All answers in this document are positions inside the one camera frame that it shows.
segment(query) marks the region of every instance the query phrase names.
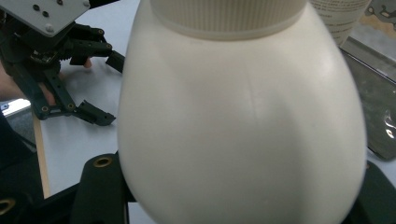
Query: plastic lid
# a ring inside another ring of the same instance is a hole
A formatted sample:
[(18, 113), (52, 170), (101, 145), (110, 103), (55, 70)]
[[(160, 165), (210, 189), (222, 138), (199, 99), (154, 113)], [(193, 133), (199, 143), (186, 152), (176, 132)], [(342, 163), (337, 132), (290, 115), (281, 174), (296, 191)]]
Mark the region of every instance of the plastic lid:
[(286, 29), (306, 0), (150, 0), (168, 27), (209, 39), (245, 39)]

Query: metal plate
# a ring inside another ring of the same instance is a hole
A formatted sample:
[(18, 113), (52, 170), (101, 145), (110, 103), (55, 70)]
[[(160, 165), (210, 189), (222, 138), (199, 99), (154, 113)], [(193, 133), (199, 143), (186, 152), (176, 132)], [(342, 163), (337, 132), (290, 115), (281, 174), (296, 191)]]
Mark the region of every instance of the metal plate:
[(0, 8), (45, 36), (54, 36), (90, 9), (89, 0), (1, 0)]

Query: white table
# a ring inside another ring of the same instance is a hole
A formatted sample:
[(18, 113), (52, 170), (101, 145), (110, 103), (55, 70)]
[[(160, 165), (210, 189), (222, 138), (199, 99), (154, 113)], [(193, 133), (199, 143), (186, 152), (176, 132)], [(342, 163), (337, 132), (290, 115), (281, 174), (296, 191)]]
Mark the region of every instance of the white table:
[[(125, 55), (138, 0), (119, 2), (89, 10), (77, 22), (105, 30), (107, 42)], [(104, 58), (93, 58), (91, 69), (63, 63), (65, 85), (75, 103), (84, 99), (115, 116), (118, 114), (122, 76), (105, 64)], [(43, 188), (46, 196), (77, 184), (86, 161), (97, 155), (114, 153), (118, 149), (117, 123), (100, 127), (74, 117), (59, 117), (36, 121)], [(368, 152), (396, 186), (396, 162), (382, 162)], [(154, 223), (136, 204), (130, 204), (131, 223)]]

